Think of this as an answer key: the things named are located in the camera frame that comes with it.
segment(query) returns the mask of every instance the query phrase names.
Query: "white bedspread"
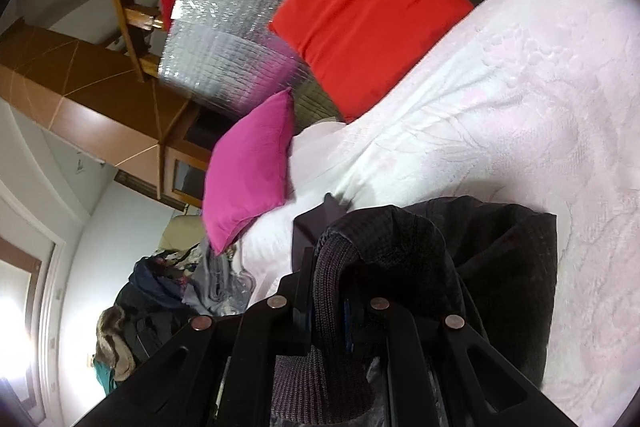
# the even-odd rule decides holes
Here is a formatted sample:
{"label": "white bedspread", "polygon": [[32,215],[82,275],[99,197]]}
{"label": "white bedspread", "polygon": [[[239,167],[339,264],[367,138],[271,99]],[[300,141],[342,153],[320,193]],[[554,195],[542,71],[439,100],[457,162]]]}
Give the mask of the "white bedspread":
{"label": "white bedspread", "polygon": [[354,123],[294,139],[291,200],[241,241],[255,299],[290,271],[292,219],[471,194],[558,216],[544,392],[613,425],[640,385],[640,0],[487,0]]}

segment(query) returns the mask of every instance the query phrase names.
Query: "metal rivet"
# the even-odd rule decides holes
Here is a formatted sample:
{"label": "metal rivet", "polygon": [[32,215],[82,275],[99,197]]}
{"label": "metal rivet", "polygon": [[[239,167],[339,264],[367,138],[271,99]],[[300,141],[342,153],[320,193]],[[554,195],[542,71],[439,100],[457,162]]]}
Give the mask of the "metal rivet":
{"label": "metal rivet", "polygon": [[274,295],[267,299],[267,306],[277,310],[278,308],[284,308],[287,305],[287,298],[282,295]]}
{"label": "metal rivet", "polygon": [[461,330],[465,325],[465,319],[460,315],[448,315],[447,318],[444,319],[444,323],[447,325],[447,328]]}
{"label": "metal rivet", "polygon": [[389,308],[389,301],[384,297],[373,297],[370,304],[375,310],[386,310]]}
{"label": "metal rivet", "polygon": [[213,319],[207,315],[198,315],[191,319],[191,327],[196,331],[207,330],[213,324]]}

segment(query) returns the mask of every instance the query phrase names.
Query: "pink pillow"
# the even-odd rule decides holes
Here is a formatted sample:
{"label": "pink pillow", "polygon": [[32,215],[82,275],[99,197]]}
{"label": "pink pillow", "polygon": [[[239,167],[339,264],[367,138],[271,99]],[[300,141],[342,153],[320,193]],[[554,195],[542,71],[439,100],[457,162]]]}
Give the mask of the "pink pillow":
{"label": "pink pillow", "polygon": [[270,96],[216,143],[202,201],[202,219],[216,254],[254,217],[285,203],[293,129],[289,88]]}

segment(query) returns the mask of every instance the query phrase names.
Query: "pile of clothes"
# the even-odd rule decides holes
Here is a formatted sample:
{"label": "pile of clothes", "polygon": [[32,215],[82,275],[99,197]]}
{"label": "pile of clothes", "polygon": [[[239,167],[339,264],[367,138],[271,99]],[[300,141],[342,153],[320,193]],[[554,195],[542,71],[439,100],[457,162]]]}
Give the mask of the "pile of clothes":
{"label": "pile of clothes", "polygon": [[236,249],[230,245],[215,256],[205,238],[187,250],[161,250],[137,261],[96,326],[94,369],[106,394],[191,317],[244,312],[255,282],[233,269]]}

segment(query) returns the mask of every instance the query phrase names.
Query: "white wall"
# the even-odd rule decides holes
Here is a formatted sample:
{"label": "white wall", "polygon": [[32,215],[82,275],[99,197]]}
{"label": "white wall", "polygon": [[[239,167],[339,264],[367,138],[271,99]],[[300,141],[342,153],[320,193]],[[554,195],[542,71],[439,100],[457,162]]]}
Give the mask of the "white wall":
{"label": "white wall", "polygon": [[66,284],[60,324],[58,367],[65,426],[103,399],[86,363],[95,352],[96,322],[113,305],[134,263],[154,253],[173,212],[112,182],[86,224]]}
{"label": "white wall", "polygon": [[[159,0],[136,0],[142,6],[156,6]],[[118,27],[113,0],[87,0],[66,13],[49,29],[83,41],[99,44]]]}
{"label": "white wall", "polygon": [[[42,407],[47,417],[61,426],[56,365],[62,294],[84,225],[83,213],[86,219],[88,214],[63,181],[46,144],[35,148],[36,160],[12,108],[4,100],[0,100],[0,129],[0,198],[15,214],[55,244],[43,289],[38,362],[43,388]],[[39,137],[44,142],[42,133]]]}
{"label": "white wall", "polygon": [[53,250],[53,242],[16,214],[2,198],[0,198],[0,237],[14,247],[40,259],[42,261],[40,269],[43,271],[46,269]]}
{"label": "white wall", "polygon": [[43,134],[66,182],[84,209],[92,214],[118,170],[87,156],[50,132],[43,131]]}

